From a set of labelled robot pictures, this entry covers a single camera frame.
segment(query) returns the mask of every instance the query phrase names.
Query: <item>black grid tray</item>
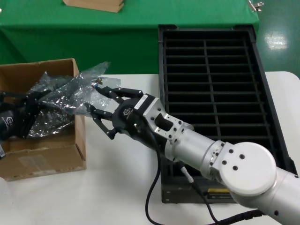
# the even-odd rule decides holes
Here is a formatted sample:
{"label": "black grid tray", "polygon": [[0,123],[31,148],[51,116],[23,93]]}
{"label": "black grid tray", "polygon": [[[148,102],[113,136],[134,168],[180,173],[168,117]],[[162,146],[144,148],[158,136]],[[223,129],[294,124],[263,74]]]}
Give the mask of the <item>black grid tray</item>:
{"label": "black grid tray", "polygon": [[[296,173],[289,158],[252,28],[159,30],[160,88],[165,109],[213,140],[255,142],[267,148],[277,166]],[[222,188],[193,168],[204,192]],[[172,162],[163,160],[165,203],[199,203]],[[214,198],[211,203],[232,199]]]}

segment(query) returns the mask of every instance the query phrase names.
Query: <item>cardboard piece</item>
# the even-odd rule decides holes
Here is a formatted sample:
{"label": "cardboard piece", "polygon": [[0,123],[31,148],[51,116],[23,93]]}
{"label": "cardboard piece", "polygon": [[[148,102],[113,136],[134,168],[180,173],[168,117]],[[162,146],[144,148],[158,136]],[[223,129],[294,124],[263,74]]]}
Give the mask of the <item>cardboard piece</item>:
{"label": "cardboard piece", "polygon": [[119,12],[123,6],[123,0],[63,0],[67,6],[90,8],[112,13]]}
{"label": "cardboard piece", "polygon": [[[79,73],[74,59],[0,65],[0,90],[26,93],[45,71],[51,76]],[[5,180],[86,169],[83,116],[75,116],[74,128],[66,134],[11,138],[1,145],[6,156],[0,160],[0,177]]]}

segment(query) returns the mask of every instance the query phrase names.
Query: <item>green fabric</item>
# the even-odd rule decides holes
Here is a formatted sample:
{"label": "green fabric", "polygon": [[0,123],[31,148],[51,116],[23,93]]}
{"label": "green fabric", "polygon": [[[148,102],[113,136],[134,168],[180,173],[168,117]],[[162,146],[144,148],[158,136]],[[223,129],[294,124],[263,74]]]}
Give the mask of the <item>green fabric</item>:
{"label": "green fabric", "polygon": [[62,0],[0,1],[0,47],[10,42],[0,64],[72,57],[80,70],[109,60],[111,74],[158,73],[160,24],[258,27],[246,0],[126,0],[117,14],[67,7]]}

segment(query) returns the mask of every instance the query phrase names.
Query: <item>clear plastic bag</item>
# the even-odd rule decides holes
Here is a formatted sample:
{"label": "clear plastic bag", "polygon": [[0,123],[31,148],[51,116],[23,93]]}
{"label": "clear plastic bag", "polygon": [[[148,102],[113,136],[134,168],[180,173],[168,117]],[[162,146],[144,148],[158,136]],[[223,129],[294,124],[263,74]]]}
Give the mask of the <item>clear plastic bag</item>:
{"label": "clear plastic bag", "polygon": [[61,109],[46,107],[39,112],[28,137],[44,137],[67,132],[68,127],[72,124],[74,124],[74,115],[70,115]]}
{"label": "clear plastic bag", "polygon": [[[71,76],[49,76],[47,72],[44,72],[40,80],[31,87],[27,94],[30,95],[37,92],[42,94],[44,92],[54,91],[72,79]],[[27,137],[43,137],[61,133],[73,123],[73,115],[69,115],[60,109],[44,107],[39,112]]]}
{"label": "clear plastic bag", "polygon": [[71,76],[49,76],[47,71],[41,76],[39,81],[31,87],[27,94],[33,92],[54,91],[72,80]]}
{"label": "clear plastic bag", "polygon": [[91,117],[91,114],[85,103],[92,104],[97,109],[104,110],[111,99],[92,89],[91,84],[98,80],[100,81],[99,87],[120,87],[120,79],[101,76],[108,66],[109,63],[104,62],[81,72],[64,86],[42,97],[40,103],[49,107],[62,109],[69,114],[89,117]]}

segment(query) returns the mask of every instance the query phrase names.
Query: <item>white table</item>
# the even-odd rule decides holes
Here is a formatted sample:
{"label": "white table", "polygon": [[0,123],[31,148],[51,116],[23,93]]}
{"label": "white table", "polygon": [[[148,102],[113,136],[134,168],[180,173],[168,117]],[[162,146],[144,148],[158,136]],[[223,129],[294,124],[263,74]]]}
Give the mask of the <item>white table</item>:
{"label": "white table", "polygon": [[[158,95],[158,75],[111,75],[122,86]],[[300,80],[287,72],[267,73],[286,145],[300,171]],[[86,119],[86,171],[12,181],[6,198],[0,196],[0,223],[4,225],[147,225],[144,204],[157,169],[154,151],[116,135],[109,140]],[[211,206],[217,219],[247,211],[237,204]],[[166,225],[212,223],[205,205],[163,204],[160,183],[150,200],[151,217]],[[278,224],[269,217],[239,225]]]}

